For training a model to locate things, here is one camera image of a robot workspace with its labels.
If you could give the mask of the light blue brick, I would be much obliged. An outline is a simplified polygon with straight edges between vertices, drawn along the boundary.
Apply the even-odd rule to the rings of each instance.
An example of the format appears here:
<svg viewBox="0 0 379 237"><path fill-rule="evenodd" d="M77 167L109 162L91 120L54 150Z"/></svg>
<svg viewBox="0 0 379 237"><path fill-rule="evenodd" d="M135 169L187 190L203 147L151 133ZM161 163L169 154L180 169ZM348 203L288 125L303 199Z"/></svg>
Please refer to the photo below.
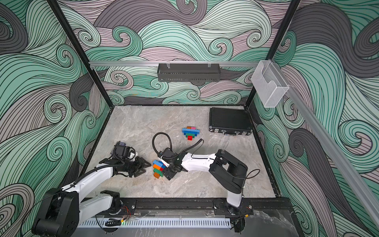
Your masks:
<svg viewBox="0 0 379 237"><path fill-rule="evenodd" d="M158 161L158 160L154 160L154 161L153 161L153 164L154 164L154 165L157 165L157 166L159 166L159 167L164 166L164 164L163 164L161 161Z"/></svg>

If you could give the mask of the blue lego brick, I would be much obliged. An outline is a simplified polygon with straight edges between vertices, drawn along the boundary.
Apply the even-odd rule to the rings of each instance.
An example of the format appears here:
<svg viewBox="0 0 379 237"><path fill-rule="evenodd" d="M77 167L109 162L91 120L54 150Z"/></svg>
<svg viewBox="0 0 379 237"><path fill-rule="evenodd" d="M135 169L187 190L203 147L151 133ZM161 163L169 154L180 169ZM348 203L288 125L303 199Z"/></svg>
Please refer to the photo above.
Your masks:
<svg viewBox="0 0 379 237"><path fill-rule="evenodd" d="M192 129L192 128L183 128L182 133L200 134L200 130L199 129Z"/></svg>

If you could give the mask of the orange lego brick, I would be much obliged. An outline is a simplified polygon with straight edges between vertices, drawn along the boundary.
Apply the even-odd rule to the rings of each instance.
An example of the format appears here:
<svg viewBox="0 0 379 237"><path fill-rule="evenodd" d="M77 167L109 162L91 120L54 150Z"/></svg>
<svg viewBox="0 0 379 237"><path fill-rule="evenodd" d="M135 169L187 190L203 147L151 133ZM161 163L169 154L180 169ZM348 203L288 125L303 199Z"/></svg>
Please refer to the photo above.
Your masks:
<svg viewBox="0 0 379 237"><path fill-rule="evenodd" d="M162 170L163 170L161 167L159 167L159 166L157 166L157 165L153 165L153 168L154 168L154 169L157 169L157 170L159 170L159 171L162 171Z"/></svg>

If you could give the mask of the green long lego brick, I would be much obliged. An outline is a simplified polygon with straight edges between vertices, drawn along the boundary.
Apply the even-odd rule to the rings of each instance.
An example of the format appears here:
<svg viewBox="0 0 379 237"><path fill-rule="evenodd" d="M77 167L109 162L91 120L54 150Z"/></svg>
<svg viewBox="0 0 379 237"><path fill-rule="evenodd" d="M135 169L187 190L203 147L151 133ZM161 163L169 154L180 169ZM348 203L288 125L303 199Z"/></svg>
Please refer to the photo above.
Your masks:
<svg viewBox="0 0 379 237"><path fill-rule="evenodd" d="M185 136L186 137L191 136L193 138L193 137L196 137L197 134L196 133L195 134L194 133L185 133Z"/></svg>

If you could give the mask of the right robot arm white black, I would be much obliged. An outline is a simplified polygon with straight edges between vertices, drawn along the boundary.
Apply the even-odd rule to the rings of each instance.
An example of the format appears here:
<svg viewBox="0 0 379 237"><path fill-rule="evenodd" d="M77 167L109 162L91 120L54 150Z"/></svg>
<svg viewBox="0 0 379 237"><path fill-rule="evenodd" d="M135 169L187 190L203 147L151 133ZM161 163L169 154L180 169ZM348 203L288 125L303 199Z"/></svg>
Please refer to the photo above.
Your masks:
<svg viewBox="0 0 379 237"><path fill-rule="evenodd" d="M166 165L163 175L171 180L179 172L203 171L210 173L226 190L228 212L239 215L243 187L248 167L225 150L210 155L194 155L188 152L174 153L166 148L158 157Z"/></svg>

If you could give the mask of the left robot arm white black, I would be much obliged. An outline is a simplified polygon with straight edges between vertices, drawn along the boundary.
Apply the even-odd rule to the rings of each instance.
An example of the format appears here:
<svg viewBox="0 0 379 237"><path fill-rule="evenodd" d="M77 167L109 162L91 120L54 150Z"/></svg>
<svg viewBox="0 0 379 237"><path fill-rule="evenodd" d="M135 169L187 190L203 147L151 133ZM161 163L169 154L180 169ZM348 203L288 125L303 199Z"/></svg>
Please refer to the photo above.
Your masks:
<svg viewBox="0 0 379 237"><path fill-rule="evenodd" d="M104 190L94 198L86 199L96 187L115 175L138 177L151 164L141 157L133 160L107 158L91 171L61 189L50 189L41 201L32 225L32 233L42 237L70 237L84 221L102 212L124 215L129 219L135 202L121 200L118 192Z"/></svg>

